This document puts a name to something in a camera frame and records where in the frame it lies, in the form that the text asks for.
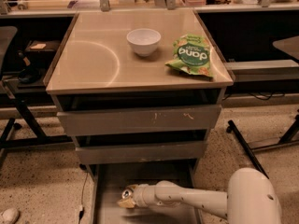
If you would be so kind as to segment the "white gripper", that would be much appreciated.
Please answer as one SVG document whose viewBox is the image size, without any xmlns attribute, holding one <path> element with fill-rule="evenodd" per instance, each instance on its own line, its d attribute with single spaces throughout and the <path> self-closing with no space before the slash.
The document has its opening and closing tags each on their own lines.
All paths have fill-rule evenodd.
<svg viewBox="0 0 299 224">
<path fill-rule="evenodd" d="M 135 206 L 138 207 L 149 207 L 155 205 L 155 186 L 148 184 L 133 184 L 126 188 L 133 190 L 133 200 L 132 199 L 121 199 L 117 201 L 119 207 L 133 209 Z"/>
</svg>

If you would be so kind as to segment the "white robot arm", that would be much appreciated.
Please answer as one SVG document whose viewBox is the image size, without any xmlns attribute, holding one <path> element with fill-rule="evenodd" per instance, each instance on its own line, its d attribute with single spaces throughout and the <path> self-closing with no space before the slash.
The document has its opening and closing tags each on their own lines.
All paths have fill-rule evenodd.
<svg viewBox="0 0 299 224">
<path fill-rule="evenodd" d="M 281 205 L 271 181 L 252 168 L 235 171 L 225 192 L 183 188 L 170 181 L 130 185 L 121 194 L 123 208 L 187 204 L 229 224 L 282 224 Z"/>
</svg>

